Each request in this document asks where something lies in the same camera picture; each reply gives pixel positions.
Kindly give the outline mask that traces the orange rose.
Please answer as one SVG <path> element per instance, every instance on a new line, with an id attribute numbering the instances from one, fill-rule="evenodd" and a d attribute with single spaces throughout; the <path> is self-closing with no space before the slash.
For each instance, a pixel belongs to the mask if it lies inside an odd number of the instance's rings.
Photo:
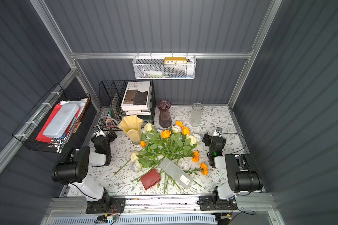
<path id="1" fill-rule="evenodd" d="M 162 139 L 167 139 L 171 136 L 171 131 L 170 130 L 164 130 L 161 132 L 161 137 Z"/>
<path id="2" fill-rule="evenodd" d="M 176 121 L 176 126 L 183 127 L 183 123 L 181 121 Z"/>
<path id="3" fill-rule="evenodd" d="M 190 130 L 189 130 L 188 127 L 183 126 L 181 133 L 182 133 L 182 135 L 185 135 L 185 136 L 190 135 Z"/>

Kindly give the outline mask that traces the pale blue rose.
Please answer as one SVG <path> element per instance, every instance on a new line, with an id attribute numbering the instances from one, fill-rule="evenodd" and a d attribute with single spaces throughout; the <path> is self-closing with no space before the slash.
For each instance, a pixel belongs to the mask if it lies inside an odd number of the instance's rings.
<path id="1" fill-rule="evenodd" d="M 172 132 L 177 134 L 182 132 L 182 128 L 179 125 L 172 126 Z"/>

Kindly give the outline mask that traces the grey packet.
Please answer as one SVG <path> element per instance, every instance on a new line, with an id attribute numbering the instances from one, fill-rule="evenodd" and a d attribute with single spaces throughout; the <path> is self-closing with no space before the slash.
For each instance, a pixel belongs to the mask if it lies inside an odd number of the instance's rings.
<path id="1" fill-rule="evenodd" d="M 188 189 L 193 183 L 193 178 L 168 158 L 164 158 L 159 167 L 184 189 Z"/>

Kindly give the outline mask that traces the red leather wallet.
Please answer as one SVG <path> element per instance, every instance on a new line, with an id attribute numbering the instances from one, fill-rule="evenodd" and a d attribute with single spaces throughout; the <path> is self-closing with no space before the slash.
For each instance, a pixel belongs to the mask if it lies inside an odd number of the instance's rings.
<path id="1" fill-rule="evenodd" d="M 150 189 L 161 181 L 161 176 L 156 169 L 152 169 L 140 178 L 145 190 Z"/>

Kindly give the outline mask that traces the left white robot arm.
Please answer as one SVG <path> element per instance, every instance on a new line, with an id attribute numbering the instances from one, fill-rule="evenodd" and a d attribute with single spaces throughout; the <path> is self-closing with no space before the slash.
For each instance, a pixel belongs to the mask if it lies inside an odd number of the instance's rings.
<path id="1" fill-rule="evenodd" d="M 107 136 L 94 136 L 91 141 L 95 148 L 93 152 L 88 146 L 63 150 L 53 167 L 52 180 L 74 187 L 85 196 L 89 210 L 99 211 L 110 207 L 110 199 L 105 188 L 88 174 L 88 169 L 89 166 L 108 166 L 111 148 Z"/>

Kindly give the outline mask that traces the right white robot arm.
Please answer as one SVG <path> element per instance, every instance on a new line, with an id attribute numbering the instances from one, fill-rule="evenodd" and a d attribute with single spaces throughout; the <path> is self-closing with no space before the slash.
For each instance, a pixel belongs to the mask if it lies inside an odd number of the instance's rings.
<path id="1" fill-rule="evenodd" d="M 209 147 L 207 153 L 209 165 L 215 169 L 224 169 L 227 182 L 215 187 L 214 200 L 228 200 L 236 193 L 253 193 L 263 189 L 263 181 L 251 154 L 223 154 L 224 138 L 209 136 L 204 141 Z"/>

